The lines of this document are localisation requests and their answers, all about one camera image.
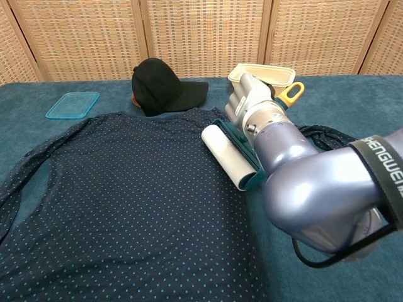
polka dot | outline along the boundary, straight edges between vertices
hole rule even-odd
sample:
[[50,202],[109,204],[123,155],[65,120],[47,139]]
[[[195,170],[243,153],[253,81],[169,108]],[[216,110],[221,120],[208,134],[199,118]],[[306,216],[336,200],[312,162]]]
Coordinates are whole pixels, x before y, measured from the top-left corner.
[[[265,301],[244,193],[200,137],[216,118],[101,115],[28,152],[0,189],[0,300]],[[39,206],[10,229],[47,159]]]

shirt sleeve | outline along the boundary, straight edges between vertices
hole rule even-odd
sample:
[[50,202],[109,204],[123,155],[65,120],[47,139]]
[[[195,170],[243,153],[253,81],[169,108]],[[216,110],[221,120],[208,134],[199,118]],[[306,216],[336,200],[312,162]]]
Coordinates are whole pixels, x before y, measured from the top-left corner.
[[36,146],[14,166],[0,185],[0,243],[9,232],[21,201],[21,190],[32,175],[55,150],[77,136],[88,124],[88,118],[71,126],[66,132]]

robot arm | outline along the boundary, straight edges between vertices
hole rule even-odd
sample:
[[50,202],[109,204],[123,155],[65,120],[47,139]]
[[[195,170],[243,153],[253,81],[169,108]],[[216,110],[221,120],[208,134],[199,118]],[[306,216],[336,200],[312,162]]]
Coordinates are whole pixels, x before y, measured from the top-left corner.
[[[260,98],[255,97],[256,91],[265,89]],[[246,73],[225,111],[269,176],[264,207],[270,221],[294,240],[327,255],[379,231],[382,221],[377,207],[385,199],[359,155],[351,147],[316,151],[268,91]],[[403,156],[403,129],[384,139]],[[348,259],[362,258],[373,248],[374,244],[369,245]]]

yellow handle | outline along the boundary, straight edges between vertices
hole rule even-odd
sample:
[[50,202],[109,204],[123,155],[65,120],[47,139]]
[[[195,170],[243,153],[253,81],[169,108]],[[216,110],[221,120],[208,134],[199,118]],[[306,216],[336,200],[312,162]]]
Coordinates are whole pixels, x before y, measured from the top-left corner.
[[[292,97],[288,97],[288,93],[294,89],[295,87],[299,88],[299,91]],[[305,86],[301,82],[295,82],[289,85],[286,89],[283,90],[283,92],[280,93],[278,98],[280,98],[288,107],[291,107],[297,99],[304,93],[305,91]]]

sticky paper roll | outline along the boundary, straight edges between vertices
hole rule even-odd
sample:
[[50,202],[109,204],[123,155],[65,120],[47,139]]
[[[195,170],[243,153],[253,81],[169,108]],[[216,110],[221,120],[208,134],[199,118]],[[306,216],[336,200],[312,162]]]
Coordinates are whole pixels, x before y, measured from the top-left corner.
[[217,159],[238,190],[245,177],[255,174],[256,170],[242,156],[217,125],[207,126],[201,133],[201,139]]

